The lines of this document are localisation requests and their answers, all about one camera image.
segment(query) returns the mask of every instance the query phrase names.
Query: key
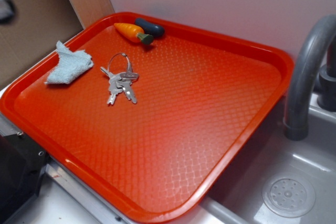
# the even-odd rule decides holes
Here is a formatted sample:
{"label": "key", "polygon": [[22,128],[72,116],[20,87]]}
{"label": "key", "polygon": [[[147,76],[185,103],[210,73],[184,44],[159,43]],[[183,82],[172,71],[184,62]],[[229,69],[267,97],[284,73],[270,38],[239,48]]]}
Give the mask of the key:
{"label": "key", "polygon": [[134,91],[131,88],[132,82],[130,80],[117,80],[117,88],[121,87],[124,91],[128,100],[131,100],[133,103],[137,103],[137,98],[135,97]]}
{"label": "key", "polygon": [[107,71],[105,68],[101,67],[101,71],[103,71],[109,78],[109,91],[111,93],[110,97],[107,100],[107,104],[113,105],[117,95],[123,92],[123,89],[121,87],[117,87],[117,81],[121,80],[121,77],[119,74],[112,74],[111,72]]}
{"label": "key", "polygon": [[123,92],[122,88],[117,87],[117,81],[116,80],[109,80],[110,86],[109,91],[111,93],[109,99],[107,100],[107,104],[114,105],[114,102],[117,98],[117,95]]}
{"label": "key", "polygon": [[122,72],[120,73],[120,77],[122,80],[137,80],[139,78],[138,73],[133,72]]}

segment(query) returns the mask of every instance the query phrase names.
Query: sink drain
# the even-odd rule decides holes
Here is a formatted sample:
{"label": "sink drain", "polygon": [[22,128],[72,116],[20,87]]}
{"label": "sink drain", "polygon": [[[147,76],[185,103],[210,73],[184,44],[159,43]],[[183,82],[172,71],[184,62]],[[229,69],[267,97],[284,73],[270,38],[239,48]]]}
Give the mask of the sink drain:
{"label": "sink drain", "polygon": [[262,190],[265,205],[282,217],[303,216],[315,204],[313,186],[297,174],[276,174],[266,181]]}

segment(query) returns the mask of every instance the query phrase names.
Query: toy carrot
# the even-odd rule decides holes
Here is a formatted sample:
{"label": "toy carrot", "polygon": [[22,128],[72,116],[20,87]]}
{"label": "toy carrot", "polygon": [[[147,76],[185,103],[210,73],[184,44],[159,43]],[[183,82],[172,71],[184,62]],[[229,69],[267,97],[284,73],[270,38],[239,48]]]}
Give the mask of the toy carrot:
{"label": "toy carrot", "polygon": [[134,24],[114,23],[114,27],[118,32],[132,42],[142,42],[145,45],[149,45],[154,40],[152,35],[145,34],[144,30],[140,26]]}

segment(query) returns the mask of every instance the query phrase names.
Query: faucet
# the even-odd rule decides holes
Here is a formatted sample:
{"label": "faucet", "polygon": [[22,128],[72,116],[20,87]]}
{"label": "faucet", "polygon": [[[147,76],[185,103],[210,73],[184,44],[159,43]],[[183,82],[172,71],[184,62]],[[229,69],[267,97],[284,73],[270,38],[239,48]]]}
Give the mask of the faucet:
{"label": "faucet", "polygon": [[[320,67],[326,53],[327,64]],[[283,118],[286,138],[302,140],[307,137],[314,86],[320,87],[318,105],[336,111],[336,15],[321,18],[310,30],[299,52],[286,97]]]}

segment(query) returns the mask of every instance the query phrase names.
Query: rag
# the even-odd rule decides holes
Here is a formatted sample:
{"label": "rag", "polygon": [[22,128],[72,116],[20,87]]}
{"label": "rag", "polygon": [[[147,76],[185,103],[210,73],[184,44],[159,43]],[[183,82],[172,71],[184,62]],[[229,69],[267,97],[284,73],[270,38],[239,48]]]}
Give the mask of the rag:
{"label": "rag", "polygon": [[58,65],[49,74],[45,84],[70,84],[93,67],[91,56],[84,50],[72,52],[62,42],[56,43]]}

